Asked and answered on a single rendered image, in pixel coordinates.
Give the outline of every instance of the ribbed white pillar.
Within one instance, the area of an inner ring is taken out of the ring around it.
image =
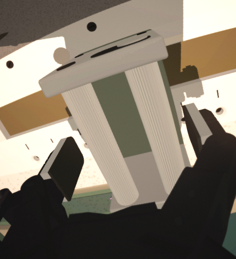
[[[157,62],[125,72],[167,194],[184,169],[168,97]]]
[[[72,89],[62,96],[117,202],[124,206],[133,204],[139,192],[92,84]]]

